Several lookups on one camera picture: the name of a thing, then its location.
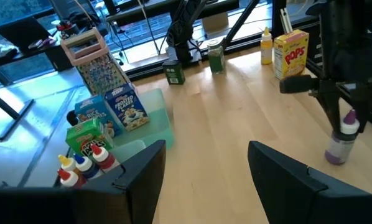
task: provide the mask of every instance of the pops cereal box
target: pops cereal box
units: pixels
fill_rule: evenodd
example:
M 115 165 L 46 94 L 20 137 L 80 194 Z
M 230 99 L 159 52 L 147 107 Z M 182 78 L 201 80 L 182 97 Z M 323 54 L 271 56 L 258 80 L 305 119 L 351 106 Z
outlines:
M 274 40 L 274 73 L 279 79 L 305 70 L 309 34 L 294 30 Z
M 122 132 L 119 119 L 112 116 L 113 112 L 111 112 L 110 107 L 101 95 L 92 96 L 89 99 L 76 103 L 74 112 L 80 121 L 98 118 L 112 138 Z
M 92 155 L 92 144 L 107 150 L 114 148 L 107 129 L 97 118 L 86 120 L 67 129 L 66 143 L 75 153 L 88 157 Z
M 127 131 L 149 122 L 149 117 L 131 84 L 127 83 L 108 91 L 105 99 Z

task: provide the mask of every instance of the cereal box logo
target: cereal box logo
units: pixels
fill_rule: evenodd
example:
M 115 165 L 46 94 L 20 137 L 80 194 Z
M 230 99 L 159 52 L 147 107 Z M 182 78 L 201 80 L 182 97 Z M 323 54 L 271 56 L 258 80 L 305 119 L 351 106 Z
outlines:
M 305 47 L 298 47 L 286 55 L 286 62 L 289 65 L 293 59 L 302 56 L 305 53 Z
M 97 145 L 98 147 L 105 147 L 106 146 L 106 143 L 103 140 L 99 140 L 99 139 L 92 139 L 91 141 L 86 140 L 81 144 L 81 153 L 84 156 L 92 155 L 92 145 L 93 144 Z
M 85 141 L 85 140 L 88 140 L 90 138 L 92 138 L 92 134 L 91 133 L 90 134 L 87 134 L 86 136 L 80 136 L 80 137 L 78 137 L 76 139 L 76 142 Z
M 117 95 L 118 93 L 121 93 L 123 90 L 124 90 L 123 87 L 115 88 L 115 89 L 113 90 L 113 92 L 111 92 L 111 94 L 112 94 L 113 96 L 115 96 L 115 95 Z
M 94 111 L 87 111 L 86 116 L 88 117 L 88 119 L 91 119 L 91 118 L 104 118 L 105 116 L 107 116 L 107 114 L 105 112 L 99 113 L 98 110 L 94 110 Z
M 293 47 L 298 47 L 299 46 L 299 42 L 298 43 L 294 43 L 294 44 L 292 44 L 291 46 L 290 46 L 290 48 L 293 48 Z
M 123 109 L 129 105 L 131 105 L 134 102 L 134 96 L 120 96 L 116 99 L 116 105 L 115 108 L 119 111 L 123 111 Z
M 79 125 L 77 125 L 77 126 L 75 126 L 75 133 L 79 133 L 81 130 L 82 130 L 82 128 L 84 127 L 84 125 L 82 125 L 82 124 L 79 124 Z
M 84 108 L 84 107 L 86 107 L 88 105 L 92 105 L 92 104 L 93 104 L 92 100 L 84 100 L 84 101 L 82 101 L 82 104 L 80 106 L 80 109 L 82 109 L 82 108 Z

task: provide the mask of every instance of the frosted flakes cereal box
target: frosted flakes cereal box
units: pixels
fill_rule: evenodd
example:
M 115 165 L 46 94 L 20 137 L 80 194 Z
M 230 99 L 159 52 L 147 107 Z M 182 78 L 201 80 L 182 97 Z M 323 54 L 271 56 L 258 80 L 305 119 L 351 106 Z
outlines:
M 305 70 L 309 34 L 294 30 L 274 40 L 274 74 L 278 79 L 300 75 Z
M 127 131 L 149 122 L 149 117 L 132 84 L 123 84 L 108 91 L 105 99 Z

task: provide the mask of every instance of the light wood tabletop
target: light wood tabletop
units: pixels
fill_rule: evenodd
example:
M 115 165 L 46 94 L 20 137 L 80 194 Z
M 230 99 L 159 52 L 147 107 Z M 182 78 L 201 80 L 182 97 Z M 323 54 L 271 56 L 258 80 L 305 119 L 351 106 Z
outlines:
M 163 90 L 175 135 L 154 223 L 267 223 L 249 171 L 250 140 L 372 193 L 372 124 L 346 164 L 329 164 L 323 109 L 306 93 L 280 94 L 257 50 L 227 56 L 226 75 L 203 62 L 186 69 L 184 85 L 169 86 L 164 75 L 135 82 L 140 92 Z M 350 106 L 340 104 L 346 114 Z

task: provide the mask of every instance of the teal plastic tray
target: teal plastic tray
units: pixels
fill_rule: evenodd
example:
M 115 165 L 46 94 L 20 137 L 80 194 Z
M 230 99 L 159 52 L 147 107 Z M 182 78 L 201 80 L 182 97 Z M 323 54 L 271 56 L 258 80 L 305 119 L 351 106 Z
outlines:
M 147 91 L 139 97 L 150 121 L 130 132 L 124 130 L 113 139 L 116 147 L 136 140 L 142 140 L 146 146 L 150 146 L 157 140 L 163 139 L 166 140 L 167 150 L 170 149 L 174 143 L 174 134 L 161 89 Z
M 110 152 L 118 160 L 118 162 L 123 163 L 145 148 L 146 145 L 142 140 L 136 140 L 128 144 L 116 147 L 110 150 Z

